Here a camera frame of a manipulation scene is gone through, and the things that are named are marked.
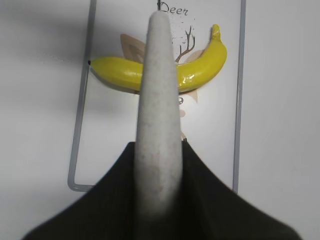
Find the white poster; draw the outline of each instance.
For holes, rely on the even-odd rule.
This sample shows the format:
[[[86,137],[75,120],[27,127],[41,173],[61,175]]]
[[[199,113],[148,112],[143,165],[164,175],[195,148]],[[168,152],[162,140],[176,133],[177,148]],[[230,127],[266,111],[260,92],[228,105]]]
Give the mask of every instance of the white poster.
[[[98,0],[91,59],[117,56],[143,63],[150,15],[156,0]],[[220,27],[227,59],[221,71],[197,90],[181,94],[181,138],[187,138],[211,171],[232,187],[240,1],[164,0],[178,64],[198,58]],[[94,185],[135,141],[139,94],[113,86],[89,72],[75,183]]]

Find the metal frame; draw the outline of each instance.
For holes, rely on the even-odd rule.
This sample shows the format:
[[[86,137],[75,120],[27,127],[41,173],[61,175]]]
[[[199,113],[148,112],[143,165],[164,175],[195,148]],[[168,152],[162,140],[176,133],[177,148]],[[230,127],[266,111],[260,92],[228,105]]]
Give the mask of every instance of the metal frame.
[[[234,151],[233,151],[233,180],[232,190],[238,193],[239,189],[239,164],[240,164],[240,130],[241,130],[241,108],[242,108],[242,82],[244,74],[245,55],[245,32],[246,32],[246,0],[241,0],[240,12],[240,34],[239,34],[239,59],[238,80],[236,89],[236,110],[234,128]]]
[[[90,0],[89,15],[88,15],[87,28],[86,28],[84,56],[83,56],[83,62],[82,62],[79,100],[78,100],[78,106],[76,110],[73,142],[72,142],[70,165],[69,165],[69,172],[68,172],[68,179],[67,179],[69,188],[77,192],[87,192],[93,187],[91,185],[76,184],[75,175],[76,175],[79,144],[80,144],[80,137],[81,137],[82,121],[83,121],[84,110],[85,110],[88,74],[90,70],[88,61],[90,60],[90,56],[91,56],[92,39],[94,35],[94,25],[95,25],[95,18],[96,18],[96,7],[97,7],[97,0]]]
[[[88,74],[92,39],[94,33],[94,24],[96,17],[97,0],[90,0],[89,15],[87,22],[85,50],[82,63],[80,91],[76,111],[73,142],[70,156],[69,171],[67,177],[68,187],[76,192],[88,192],[93,185],[76,184],[75,175],[78,160],[79,144],[81,137],[81,128],[85,110],[86,92],[88,83]],[[242,82],[244,68],[244,48],[245,48],[245,23],[246,23],[246,0],[241,0],[240,8],[240,34],[239,34],[239,54],[238,54],[238,76],[237,76],[237,98],[236,98],[236,117],[234,131],[234,156],[233,156],[233,180],[232,189],[236,193],[239,187],[239,156],[240,156],[240,129],[241,129],[241,107],[242,107]]]

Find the yellow banana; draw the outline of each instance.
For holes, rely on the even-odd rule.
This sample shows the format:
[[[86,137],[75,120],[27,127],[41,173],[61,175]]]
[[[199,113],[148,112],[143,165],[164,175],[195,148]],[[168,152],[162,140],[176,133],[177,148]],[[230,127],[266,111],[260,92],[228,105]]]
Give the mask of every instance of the yellow banana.
[[[220,28],[212,27],[211,40],[196,60],[176,66],[180,93],[194,90],[213,79],[227,59],[227,49],[221,42]],[[91,62],[93,70],[105,81],[119,87],[139,91],[143,64],[121,57],[106,56]]]

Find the deer illustration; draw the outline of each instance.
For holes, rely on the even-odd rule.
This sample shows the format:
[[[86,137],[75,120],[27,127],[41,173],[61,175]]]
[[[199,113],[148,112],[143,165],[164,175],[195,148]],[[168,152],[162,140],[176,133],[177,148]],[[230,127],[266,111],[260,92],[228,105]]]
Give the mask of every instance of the deer illustration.
[[[182,52],[182,46],[180,45],[180,53],[178,57],[175,59],[175,62],[178,64],[181,60],[181,58],[190,53],[196,45],[196,36],[192,35],[191,33],[192,27],[190,26],[189,32],[185,31],[186,34],[186,49]],[[121,40],[121,46],[122,46],[122,52],[124,55],[124,58],[135,61],[137,63],[143,64],[144,62],[144,55],[145,55],[145,46],[146,44],[132,36],[129,36],[127,34],[121,34],[120,36]],[[201,54],[204,52],[204,50],[198,50],[193,52],[185,61],[184,63],[189,63],[201,56]],[[198,103],[198,92],[197,90],[193,90],[187,93],[182,93],[179,96],[179,104],[182,105],[184,102],[184,96],[189,95],[194,99],[196,103]],[[186,112],[182,109],[180,109],[180,117],[183,118],[186,115]],[[182,140],[186,141],[187,137],[185,134],[181,131],[181,138]]]

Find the deer text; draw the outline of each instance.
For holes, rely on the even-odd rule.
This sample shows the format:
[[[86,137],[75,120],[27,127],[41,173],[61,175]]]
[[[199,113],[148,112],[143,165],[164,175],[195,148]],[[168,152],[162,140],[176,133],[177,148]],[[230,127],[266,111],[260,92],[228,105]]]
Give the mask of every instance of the deer text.
[[[162,12],[166,12],[166,13],[171,13],[171,14],[184,14],[185,16],[187,16],[188,10],[185,8],[176,8],[176,7],[169,7],[169,5],[167,3],[165,3],[164,1],[161,2],[161,11]]]

